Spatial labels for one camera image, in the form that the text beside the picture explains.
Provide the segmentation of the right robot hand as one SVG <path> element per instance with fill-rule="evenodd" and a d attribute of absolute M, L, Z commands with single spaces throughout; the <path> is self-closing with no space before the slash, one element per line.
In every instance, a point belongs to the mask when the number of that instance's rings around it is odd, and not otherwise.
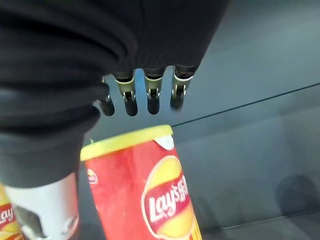
<path fill-rule="evenodd" d="M 144 70 L 147 108 L 160 108 L 173 66 L 179 110 L 229 5 L 227 0 L 3 0 L 0 3 L 0 182 L 27 240 L 75 240 L 84 135 L 115 107 L 138 112 L 134 72 Z"/>

